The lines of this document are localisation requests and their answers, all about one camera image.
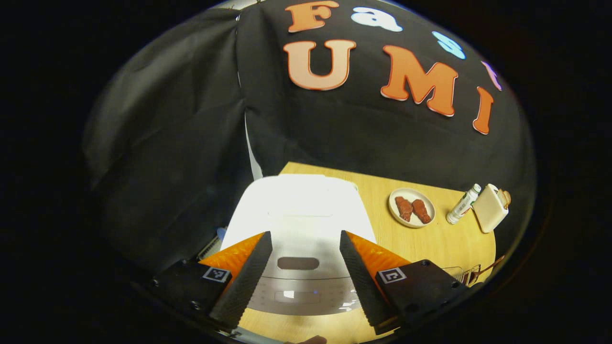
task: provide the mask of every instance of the black fabric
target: black fabric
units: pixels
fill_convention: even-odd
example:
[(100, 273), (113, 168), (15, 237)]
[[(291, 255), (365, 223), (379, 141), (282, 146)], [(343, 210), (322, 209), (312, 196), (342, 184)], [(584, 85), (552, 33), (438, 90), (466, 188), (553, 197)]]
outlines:
[[(253, 180), (246, 121), (265, 176), (294, 161), (457, 190), (475, 182), (509, 190), (510, 214), (495, 230), (498, 256), (505, 253), (528, 221), (536, 171), (529, 129), (503, 77), (499, 92), (484, 58), (466, 42), (379, 1), (342, 1), (322, 28), (290, 34), (285, 8), (301, 2), (205, 11), (118, 71), (83, 140), (103, 236), (152, 272), (194, 255), (215, 226), (227, 224)], [(357, 6), (391, 14), (403, 31), (356, 23)], [(443, 50), (432, 31), (458, 42), (466, 59)], [(293, 84), (283, 46), (316, 42), (312, 72), (325, 75), (331, 54), (323, 44), (330, 39), (357, 43), (346, 83), (330, 91)], [(381, 95), (390, 72), (385, 45), (411, 50), (424, 70), (442, 62), (458, 72), (453, 117), (416, 105), (412, 96), (399, 102)], [(472, 127), (477, 86), (494, 98), (488, 135)]]
[(237, 80), (235, 10), (208, 10), (118, 71), (83, 149), (95, 223), (152, 272), (194, 255), (251, 182)]
[[(275, 175), (295, 161), (456, 190), (491, 183), (512, 195), (510, 214), (495, 230), (498, 256), (504, 254), (531, 214), (536, 168), (526, 120), (503, 77), (498, 76), (500, 92), (481, 63), (486, 60), (466, 42), (379, 1), (342, 1), (323, 27), (289, 33), (292, 18), (285, 8), (299, 3), (269, 0), (247, 7), (238, 24), (237, 63), (248, 135), (263, 174)], [(403, 30), (356, 23), (351, 15), (357, 6), (385, 11)], [(432, 31), (458, 42), (466, 59), (443, 50)], [(350, 52), (345, 84), (329, 91), (293, 84), (283, 46), (316, 42), (311, 70), (326, 75), (331, 53), (323, 44), (330, 39), (357, 44)], [(425, 71), (442, 62), (458, 72), (453, 117), (432, 112), (425, 102), (416, 105), (412, 98), (399, 102), (381, 95), (390, 72), (385, 45), (411, 50)], [(472, 127), (479, 109), (477, 86), (494, 98), (488, 135)]]

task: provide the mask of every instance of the fried chicken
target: fried chicken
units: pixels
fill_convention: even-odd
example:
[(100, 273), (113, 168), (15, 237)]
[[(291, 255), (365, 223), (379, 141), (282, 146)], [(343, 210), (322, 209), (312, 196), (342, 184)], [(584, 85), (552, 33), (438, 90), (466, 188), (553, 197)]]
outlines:
[(401, 196), (397, 196), (395, 197), (395, 204), (397, 204), (397, 209), (400, 211), (400, 217), (410, 221), (410, 216), (412, 215), (412, 205), (410, 205), (410, 202)]
[(414, 213), (417, 215), (419, 220), (423, 224), (429, 223), (431, 221), (431, 217), (427, 214), (427, 209), (425, 208), (425, 203), (423, 200), (416, 199), (412, 202), (412, 208), (414, 209)]

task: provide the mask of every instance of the white letter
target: white letter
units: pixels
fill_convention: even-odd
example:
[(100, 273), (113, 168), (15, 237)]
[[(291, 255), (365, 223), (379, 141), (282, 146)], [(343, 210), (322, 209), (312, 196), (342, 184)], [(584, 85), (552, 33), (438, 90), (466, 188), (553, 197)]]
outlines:
[(358, 13), (351, 15), (351, 19), (361, 25), (380, 26), (393, 32), (403, 30), (401, 26), (398, 26), (394, 17), (383, 11), (369, 9), (368, 7), (355, 7), (353, 11)]

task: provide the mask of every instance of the orange letter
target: orange letter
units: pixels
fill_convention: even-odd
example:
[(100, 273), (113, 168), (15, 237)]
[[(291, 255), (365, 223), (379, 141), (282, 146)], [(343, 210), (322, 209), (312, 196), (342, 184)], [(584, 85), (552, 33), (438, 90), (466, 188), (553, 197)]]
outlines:
[(381, 88), (383, 96), (395, 100), (408, 99), (408, 92), (404, 88), (407, 80), (414, 103), (423, 102), (433, 89), (433, 96), (427, 100), (427, 107), (448, 117), (455, 114), (453, 95), (455, 79), (459, 75), (453, 68), (436, 62), (429, 72), (425, 73), (412, 51), (393, 45), (386, 45), (382, 50), (391, 56), (391, 74), (389, 84)]
[(285, 44), (283, 50), (287, 52), (289, 77), (294, 84), (305, 89), (325, 91), (345, 83), (348, 78), (349, 53), (357, 45), (352, 40), (344, 39), (328, 40), (324, 45), (332, 50), (332, 71), (322, 77), (310, 71), (310, 50), (316, 47), (315, 42)]
[(476, 91), (480, 94), (480, 106), (478, 107), (478, 117), (472, 122), (472, 126), (479, 133), (486, 135), (489, 133), (489, 117), (491, 116), (493, 97), (480, 86), (476, 87)]
[(293, 17), (293, 25), (289, 27), (289, 32), (322, 28), (325, 22), (317, 20), (315, 16), (327, 19), (332, 15), (332, 11), (329, 8), (339, 6), (335, 1), (315, 1), (287, 7), (285, 11), (291, 11), (291, 16)]

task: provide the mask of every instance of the white rice cooker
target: white rice cooker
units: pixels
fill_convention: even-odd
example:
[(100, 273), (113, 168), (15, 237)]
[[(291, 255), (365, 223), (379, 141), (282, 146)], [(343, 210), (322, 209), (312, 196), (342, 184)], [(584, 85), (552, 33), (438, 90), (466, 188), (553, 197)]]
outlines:
[(248, 308), (326, 315), (360, 307), (340, 254), (340, 232), (376, 242), (357, 186), (318, 174), (257, 179), (244, 192), (221, 249), (264, 231), (272, 254)]

